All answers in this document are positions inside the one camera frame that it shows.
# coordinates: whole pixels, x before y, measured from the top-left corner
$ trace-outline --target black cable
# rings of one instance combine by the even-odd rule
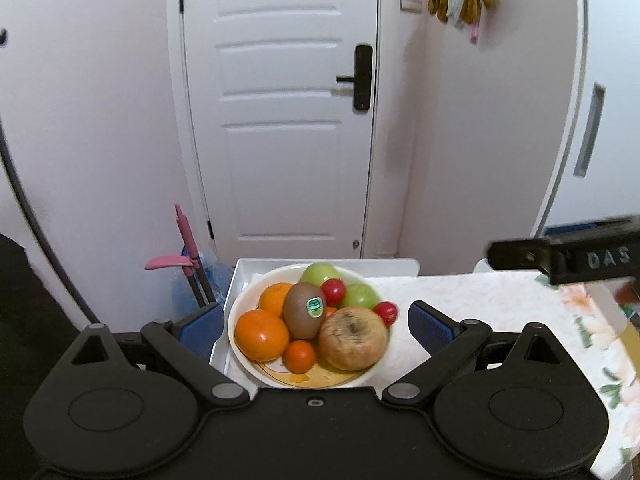
[[[17,171],[15,171],[14,162],[11,158],[11,154],[9,152],[9,146],[6,143],[6,138],[4,137],[4,131],[2,130],[2,123],[0,122],[0,157],[2,158],[2,163],[4,164],[4,170],[6,171],[6,176],[9,179],[9,183],[14,190],[15,199],[20,204],[20,208],[22,209],[22,213],[24,214],[24,218],[29,224],[31,228],[31,232],[35,236],[38,241],[38,245],[42,249],[42,252],[47,257],[51,267],[54,272],[58,275],[60,281],[65,286],[66,290],[68,290],[71,297],[78,304],[82,313],[86,316],[86,318],[91,323],[98,323],[99,320],[95,317],[94,312],[91,310],[89,305],[87,305],[84,298],[78,290],[76,286],[72,283],[69,276],[66,274],[65,269],[63,269],[62,264],[58,260],[56,253],[53,252],[53,249],[49,245],[46,236],[42,232],[40,228],[40,224],[38,224],[38,220],[36,219],[36,215],[33,213],[33,209],[31,208],[31,204],[27,200],[27,195],[22,188],[22,184],[20,183],[20,178],[18,177]]]

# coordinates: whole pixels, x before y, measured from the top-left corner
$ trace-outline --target blue gripper pad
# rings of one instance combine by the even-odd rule
[[[409,332],[430,355],[442,350],[460,335],[460,324],[423,301],[409,307]]]
[[[201,316],[197,314],[199,312],[196,313],[191,322],[180,327],[177,338],[194,354],[209,361],[213,344],[220,338],[225,329],[225,312],[222,306],[216,304]]]

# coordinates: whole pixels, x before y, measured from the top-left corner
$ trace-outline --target silver bolt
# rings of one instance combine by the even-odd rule
[[[235,399],[240,397],[243,392],[244,388],[235,383],[222,383],[211,389],[211,395],[219,399]]]
[[[420,388],[411,383],[396,383],[389,386],[388,392],[396,399],[413,399],[420,393]]]

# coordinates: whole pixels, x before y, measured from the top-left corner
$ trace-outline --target tangerine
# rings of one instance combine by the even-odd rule
[[[284,351],[282,361],[292,374],[303,374],[316,364],[316,351],[309,341],[292,341]]]
[[[287,325],[267,310],[250,310],[238,318],[234,339],[240,351],[256,362],[273,361],[289,344]]]
[[[273,312],[276,316],[282,317],[282,307],[284,298],[293,283],[274,283],[264,289],[258,300],[258,308]]]

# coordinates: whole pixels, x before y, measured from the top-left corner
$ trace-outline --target white tray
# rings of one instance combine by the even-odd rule
[[[229,338],[226,331],[228,312],[234,301],[248,285],[254,274],[265,274],[270,270],[292,264],[329,262],[345,269],[352,270],[365,278],[379,276],[402,276],[415,278],[420,271],[420,264],[408,258],[379,258],[370,260],[267,260],[263,258],[241,258],[236,264],[234,276],[225,301],[225,330],[211,350],[209,364],[227,375],[230,361]]]

